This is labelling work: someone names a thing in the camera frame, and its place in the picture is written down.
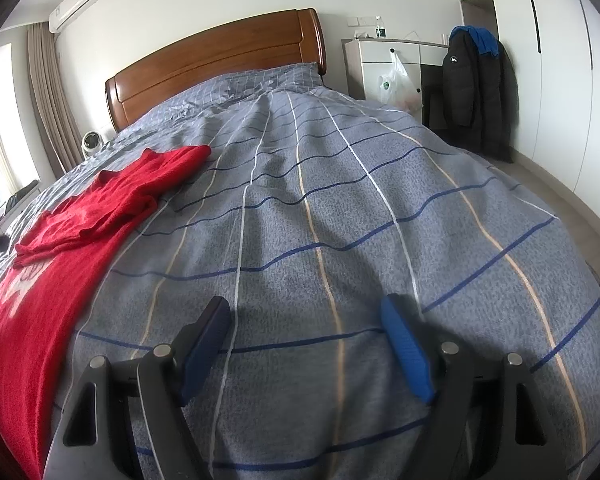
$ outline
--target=striped duvet cover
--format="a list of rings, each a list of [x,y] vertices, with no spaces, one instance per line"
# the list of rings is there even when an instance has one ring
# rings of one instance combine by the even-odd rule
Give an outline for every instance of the striped duvet cover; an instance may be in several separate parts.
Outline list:
[[[120,250],[75,327],[54,420],[96,354],[169,342],[213,295],[234,323],[185,408],[220,479],[398,478],[427,408],[381,329],[388,293],[486,356],[531,366],[570,478],[600,461],[600,286],[560,219],[409,114],[321,86],[315,66],[219,76],[158,105],[11,228],[144,148],[207,143]],[[0,278],[13,251],[0,257]],[[147,479],[159,478],[132,404]]]

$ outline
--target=wooden headboard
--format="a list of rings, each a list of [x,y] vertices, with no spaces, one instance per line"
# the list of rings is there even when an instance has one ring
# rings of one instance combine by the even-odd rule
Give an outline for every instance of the wooden headboard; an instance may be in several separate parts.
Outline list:
[[[210,28],[143,57],[106,82],[117,132],[155,105],[217,75],[316,62],[327,71],[318,14],[282,10]]]

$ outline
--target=red towel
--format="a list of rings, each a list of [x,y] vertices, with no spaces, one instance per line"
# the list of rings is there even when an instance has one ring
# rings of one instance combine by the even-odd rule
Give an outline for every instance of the red towel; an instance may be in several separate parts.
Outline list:
[[[210,152],[144,150],[42,213],[16,245],[0,284],[0,434],[31,479],[42,477],[58,374],[80,314],[127,235],[157,209],[156,197]]]

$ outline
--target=white plastic bag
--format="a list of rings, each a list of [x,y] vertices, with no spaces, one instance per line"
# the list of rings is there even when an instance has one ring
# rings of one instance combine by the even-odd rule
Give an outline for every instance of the white plastic bag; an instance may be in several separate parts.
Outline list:
[[[393,49],[391,61],[389,73],[378,78],[380,102],[413,115],[422,108],[422,99]]]

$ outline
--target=metal bolt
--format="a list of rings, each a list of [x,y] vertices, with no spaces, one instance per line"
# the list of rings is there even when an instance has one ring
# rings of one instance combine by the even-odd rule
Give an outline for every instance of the metal bolt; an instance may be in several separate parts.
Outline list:
[[[440,348],[442,348],[442,351],[448,355],[455,355],[460,350],[458,345],[456,343],[454,343],[453,341],[443,342],[442,345],[440,345]]]
[[[171,353],[171,346],[167,344],[158,345],[154,348],[154,355],[156,357],[167,357]]]
[[[519,354],[512,352],[510,354],[507,354],[507,361],[510,365],[520,366],[522,364],[522,357],[520,357]]]
[[[91,361],[89,361],[89,366],[91,368],[100,368],[101,366],[104,366],[105,362],[106,361],[103,356],[96,355],[96,357],[94,357]]]

